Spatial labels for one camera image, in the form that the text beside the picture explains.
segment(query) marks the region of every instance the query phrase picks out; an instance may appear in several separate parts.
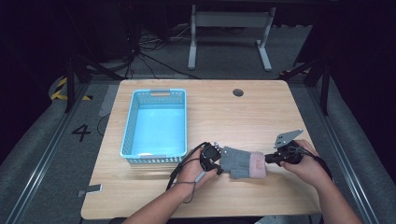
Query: number 4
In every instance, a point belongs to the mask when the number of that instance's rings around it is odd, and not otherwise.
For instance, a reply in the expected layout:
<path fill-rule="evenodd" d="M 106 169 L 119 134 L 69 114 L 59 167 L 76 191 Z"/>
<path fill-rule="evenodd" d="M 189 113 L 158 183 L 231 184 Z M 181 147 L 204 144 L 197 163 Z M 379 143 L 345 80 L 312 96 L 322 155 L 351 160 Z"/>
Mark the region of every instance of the number 4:
<path fill-rule="evenodd" d="M 81 127 L 75 129 L 72 134 L 81 134 L 81 137 L 79 138 L 79 142 L 82 142 L 82 140 L 84 139 L 84 135 L 85 134 L 90 134 L 91 132 L 87 132 L 88 129 L 88 125 L 83 124 L 81 125 Z"/>

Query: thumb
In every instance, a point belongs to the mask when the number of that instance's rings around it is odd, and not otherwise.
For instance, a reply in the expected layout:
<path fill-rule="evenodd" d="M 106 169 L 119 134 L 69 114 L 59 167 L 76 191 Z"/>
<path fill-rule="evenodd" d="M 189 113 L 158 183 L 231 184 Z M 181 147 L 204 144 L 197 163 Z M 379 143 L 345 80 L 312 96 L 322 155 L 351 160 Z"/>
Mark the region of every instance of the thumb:
<path fill-rule="evenodd" d="M 283 167 L 283 168 L 285 168 L 285 170 L 287 170 L 287 171 L 290 171 L 290 172 L 293 172 L 293 164 L 290 164 L 290 163 L 288 163 L 288 162 L 285 162 L 285 161 L 282 161 L 281 163 L 280 163 L 280 165 Z"/>
<path fill-rule="evenodd" d="M 218 175 L 218 168 L 215 168 L 211 171 L 206 172 L 206 178 L 212 179 L 213 177 Z"/>

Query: human hand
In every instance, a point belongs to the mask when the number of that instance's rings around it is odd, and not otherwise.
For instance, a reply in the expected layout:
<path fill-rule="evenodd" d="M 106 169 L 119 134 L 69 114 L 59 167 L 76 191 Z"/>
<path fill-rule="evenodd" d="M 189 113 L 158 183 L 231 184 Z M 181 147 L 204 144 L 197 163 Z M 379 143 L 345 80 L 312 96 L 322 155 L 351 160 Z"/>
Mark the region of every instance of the human hand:
<path fill-rule="evenodd" d="M 180 173 L 177 176 L 177 183 L 193 183 L 198 175 L 200 175 L 201 172 L 204 171 L 200 163 L 200 155 L 203 149 L 203 147 L 198 148 L 190 156 L 190 158 L 184 162 L 183 169 L 181 169 Z M 205 172 L 204 177 L 202 177 L 202 179 L 198 183 L 196 183 L 195 190 L 200 189 L 206 182 L 214 178 L 217 175 L 217 171 L 218 169 L 213 169 L 209 172 Z"/>
<path fill-rule="evenodd" d="M 314 156 L 319 156 L 318 152 L 306 140 L 295 140 L 295 142 Z M 330 180 L 320 164 L 310 156 L 303 155 L 303 159 L 298 164 L 290 164 L 282 161 L 280 165 L 286 170 L 295 173 L 304 182 L 312 185 L 314 188 L 318 188 L 320 184 Z"/>

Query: forearm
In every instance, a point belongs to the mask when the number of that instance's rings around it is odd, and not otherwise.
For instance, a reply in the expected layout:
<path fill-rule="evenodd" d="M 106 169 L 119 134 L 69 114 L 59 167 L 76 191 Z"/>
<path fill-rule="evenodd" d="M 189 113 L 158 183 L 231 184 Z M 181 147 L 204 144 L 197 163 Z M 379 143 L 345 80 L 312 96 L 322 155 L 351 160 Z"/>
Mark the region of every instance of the forearm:
<path fill-rule="evenodd" d="M 128 217 L 123 223 L 166 223 L 191 193 L 192 185 L 175 185 Z"/>
<path fill-rule="evenodd" d="M 361 223 L 341 191 L 330 179 L 322 182 L 316 189 L 319 196 L 320 209 L 326 224 Z"/>

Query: table top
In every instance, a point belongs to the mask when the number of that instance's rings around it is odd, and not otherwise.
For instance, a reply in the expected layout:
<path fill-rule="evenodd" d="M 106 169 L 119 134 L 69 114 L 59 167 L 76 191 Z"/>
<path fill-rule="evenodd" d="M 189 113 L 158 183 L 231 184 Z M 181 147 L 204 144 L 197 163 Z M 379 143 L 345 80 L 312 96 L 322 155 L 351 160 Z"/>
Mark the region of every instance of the table top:
<path fill-rule="evenodd" d="M 107 124 L 90 185 L 103 190 L 87 194 L 85 219 L 128 217 L 165 191 L 176 164 L 130 165 L 120 156 L 122 137 L 137 89 L 185 89 L 188 149 L 202 142 L 246 151 L 275 152 L 279 133 L 303 129 L 311 142 L 286 82 L 280 80 L 125 80 Z M 233 90 L 244 95 L 237 97 Z M 173 217 L 239 217 L 320 213 L 318 195 L 276 164 L 267 164 L 264 179 L 231 179 L 224 173 L 182 204 Z"/>

